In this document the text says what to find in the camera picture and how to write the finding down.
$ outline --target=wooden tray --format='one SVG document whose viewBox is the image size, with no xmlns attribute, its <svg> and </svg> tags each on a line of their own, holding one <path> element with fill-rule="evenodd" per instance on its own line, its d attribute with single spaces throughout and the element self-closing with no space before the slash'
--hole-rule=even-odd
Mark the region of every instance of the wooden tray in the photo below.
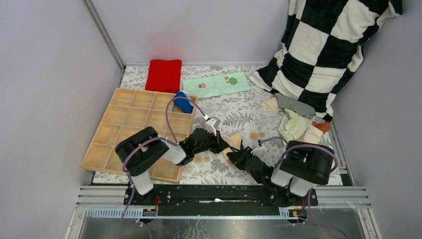
<svg viewBox="0 0 422 239">
<path fill-rule="evenodd" d="M 115 147 L 148 126 L 154 127 L 161 136 L 173 141 L 167 127 L 165 110 L 174 95 L 117 88 L 81 167 L 92 171 L 123 174 L 122 162 L 115 152 Z M 196 96 L 191 96 L 191 99 L 195 103 L 198 102 Z M 195 112 L 196 108 L 192 114 L 185 114 L 178 106 L 170 104 L 169 121 L 178 141 L 185 139 L 191 133 Z M 183 167 L 160 158 L 148 170 L 153 180 L 179 183 L 182 169 Z"/>
</svg>

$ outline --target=folded red towel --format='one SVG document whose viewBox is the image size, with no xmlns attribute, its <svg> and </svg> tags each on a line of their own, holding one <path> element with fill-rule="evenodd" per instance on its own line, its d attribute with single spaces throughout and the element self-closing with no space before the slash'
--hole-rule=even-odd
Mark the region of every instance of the folded red towel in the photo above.
<svg viewBox="0 0 422 239">
<path fill-rule="evenodd" d="M 181 60 L 151 60 L 145 89 L 167 93 L 179 92 L 181 70 Z"/>
</svg>

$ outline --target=checkered blanket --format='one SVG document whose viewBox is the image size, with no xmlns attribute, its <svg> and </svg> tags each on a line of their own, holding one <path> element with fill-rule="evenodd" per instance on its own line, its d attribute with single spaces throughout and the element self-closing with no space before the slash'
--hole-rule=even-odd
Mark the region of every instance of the checkered blanket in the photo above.
<svg viewBox="0 0 422 239">
<path fill-rule="evenodd" d="M 362 63 L 362 46 L 401 0 L 290 0 L 282 49 L 249 79 L 312 106 L 332 120 L 331 103 Z"/>
</svg>

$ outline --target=floral pattern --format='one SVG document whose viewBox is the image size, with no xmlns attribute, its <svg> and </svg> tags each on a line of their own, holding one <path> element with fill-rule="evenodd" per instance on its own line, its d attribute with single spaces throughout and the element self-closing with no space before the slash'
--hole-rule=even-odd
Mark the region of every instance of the floral pattern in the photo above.
<svg viewBox="0 0 422 239">
<path fill-rule="evenodd" d="M 195 79 L 221 74 L 244 72 L 248 77 L 261 66 L 182 66 L 181 79 Z M 144 90 L 148 77 L 148 66 L 127 66 L 121 87 Z M 262 102 L 271 94 L 249 82 L 250 91 L 230 95 L 199 99 L 199 106 L 210 117 L 220 120 L 218 129 L 223 138 L 238 132 L 242 136 L 243 145 L 255 147 L 258 139 L 278 136 L 280 120 L 284 111 L 264 112 Z M 205 121 L 199 111 L 196 111 L 193 128 L 204 127 Z M 326 133 L 319 142 L 331 147 L 330 138 Z M 280 140 L 266 142 L 267 153 L 261 157 L 267 165 L 274 165 L 285 147 Z M 127 183 L 127 177 L 102 172 L 96 172 L 94 183 Z M 195 157 L 193 162 L 184 166 L 181 184 L 231 184 L 254 185 L 256 182 L 245 171 L 238 170 L 221 154 L 203 152 Z M 329 185 L 343 185 L 339 169 L 331 173 Z"/>
</svg>

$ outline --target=wall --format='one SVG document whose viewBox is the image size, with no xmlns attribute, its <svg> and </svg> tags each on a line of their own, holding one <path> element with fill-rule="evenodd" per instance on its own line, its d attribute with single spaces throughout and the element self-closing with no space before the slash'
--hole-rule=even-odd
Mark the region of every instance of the wall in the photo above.
<svg viewBox="0 0 422 239">
<path fill-rule="evenodd" d="M 422 2 L 403 8 L 365 46 L 334 104 L 354 178 L 368 189 L 384 239 L 420 238 L 422 223 Z"/>
<path fill-rule="evenodd" d="M 266 64 L 281 48 L 288 0 L 94 0 L 126 65 Z"/>
<path fill-rule="evenodd" d="M 80 0 L 1 1 L 0 55 L 0 238 L 62 238 L 120 70 Z"/>
</svg>

